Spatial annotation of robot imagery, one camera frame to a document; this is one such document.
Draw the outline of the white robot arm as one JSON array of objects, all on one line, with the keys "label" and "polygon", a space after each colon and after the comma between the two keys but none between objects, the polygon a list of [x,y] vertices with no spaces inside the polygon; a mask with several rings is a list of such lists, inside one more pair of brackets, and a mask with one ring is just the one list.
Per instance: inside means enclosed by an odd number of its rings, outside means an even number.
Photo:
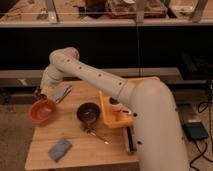
[{"label": "white robot arm", "polygon": [[51,52],[40,86],[54,87],[65,75],[90,83],[133,112],[140,171],[189,171],[181,122],[168,86],[155,78],[133,83],[86,65],[79,58],[73,47]]}]

